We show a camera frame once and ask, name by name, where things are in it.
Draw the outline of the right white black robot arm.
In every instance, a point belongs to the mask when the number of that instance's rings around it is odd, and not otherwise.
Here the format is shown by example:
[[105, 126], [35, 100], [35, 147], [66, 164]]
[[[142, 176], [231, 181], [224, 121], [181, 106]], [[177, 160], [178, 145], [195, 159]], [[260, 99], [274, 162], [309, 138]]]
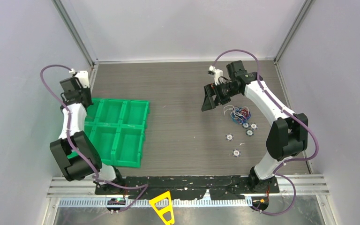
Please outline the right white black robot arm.
[[251, 168], [247, 187], [252, 192], [266, 190], [274, 179], [277, 168], [303, 152], [308, 145], [308, 118], [305, 114], [295, 114], [270, 91], [256, 72], [249, 73], [242, 61], [226, 66], [229, 78], [220, 80], [222, 70], [210, 66], [208, 73], [214, 83], [204, 86], [204, 101], [201, 111], [216, 108], [230, 102], [231, 97], [242, 94], [251, 100], [270, 123], [266, 140], [267, 153]]

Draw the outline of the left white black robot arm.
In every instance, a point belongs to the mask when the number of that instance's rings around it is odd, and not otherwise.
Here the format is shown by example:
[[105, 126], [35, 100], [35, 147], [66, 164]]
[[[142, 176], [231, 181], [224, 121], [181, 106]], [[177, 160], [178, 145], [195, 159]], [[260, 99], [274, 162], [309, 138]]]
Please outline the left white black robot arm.
[[63, 129], [58, 140], [50, 143], [50, 150], [67, 181], [83, 180], [91, 176], [95, 183], [107, 185], [114, 194], [125, 188], [121, 173], [106, 165], [85, 133], [87, 108], [92, 105], [88, 78], [77, 74], [60, 82], [63, 88], [59, 100], [64, 115]]

